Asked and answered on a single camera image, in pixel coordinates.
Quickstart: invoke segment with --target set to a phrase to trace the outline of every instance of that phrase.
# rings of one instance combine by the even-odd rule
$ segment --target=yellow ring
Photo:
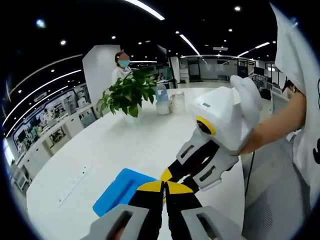
[[[210,130],[212,136],[213,136],[213,135],[216,135],[216,130],[215,130],[215,128],[210,124],[210,122],[208,122],[207,120],[205,120],[205,119],[204,119],[203,117],[201,117],[201,116],[197,116],[195,119],[196,119],[197,121],[203,123],[203,124]]]

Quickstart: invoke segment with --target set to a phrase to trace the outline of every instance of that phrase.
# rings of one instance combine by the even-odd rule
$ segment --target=table surface
[[[170,89],[185,93],[188,104],[212,88]],[[163,170],[190,139],[195,122],[189,114],[158,115],[148,102],[140,119],[126,121],[124,114],[106,114],[64,145],[34,178],[27,193],[27,210],[33,226],[46,240],[78,240],[98,219],[92,207],[123,168],[159,179]],[[245,194],[241,159],[221,176],[222,183],[198,192],[203,206],[212,206],[242,230]],[[171,239],[166,206],[159,240]]]

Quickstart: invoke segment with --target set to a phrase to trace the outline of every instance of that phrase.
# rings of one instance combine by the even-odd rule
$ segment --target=cable
[[[245,192],[244,192],[244,197],[246,197],[247,192],[248,192],[248,188],[249,188],[249,180],[250,180],[250,175],[251,175],[251,170],[252,170],[252,166],[254,163],[254,159],[255,159],[255,151],[252,154],[252,158],[251,158],[251,165],[250,165],[250,170],[249,170],[249,174],[248,174],[248,181],[246,182],[246,188],[245,188]]]

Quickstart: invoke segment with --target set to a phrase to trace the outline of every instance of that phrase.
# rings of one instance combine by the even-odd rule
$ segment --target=person
[[[291,79],[297,91],[286,108],[254,128],[239,154],[252,153],[301,127],[293,139],[293,162],[310,187],[313,209],[320,193],[320,68],[297,25],[273,5],[272,8],[278,25],[275,65]]]
[[[282,89],[282,95],[287,98],[291,99],[295,92],[295,85],[290,80],[286,80],[284,83],[284,87]]]
[[[132,71],[129,67],[130,58],[125,52],[117,52],[114,56],[114,61],[116,68],[111,76],[112,85],[117,82],[118,78],[124,79]]]
[[[164,74],[160,73],[160,75],[158,76],[158,81],[164,80]]]
[[[48,109],[44,109],[43,110],[44,114],[43,114],[43,120],[46,122],[46,124],[48,124],[51,120],[52,120],[52,117],[51,115],[49,114],[48,112]]]

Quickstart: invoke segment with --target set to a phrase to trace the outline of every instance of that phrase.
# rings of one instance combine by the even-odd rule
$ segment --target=power outlet strip
[[[62,192],[61,196],[58,198],[58,208],[62,206],[62,204],[66,201],[68,196],[72,193],[72,191],[77,187],[77,185],[81,182],[82,179],[88,174],[88,172],[92,169],[93,162],[90,162],[83,167],[80,167],[77,171],[77,175],[66,184],[65,190]]]

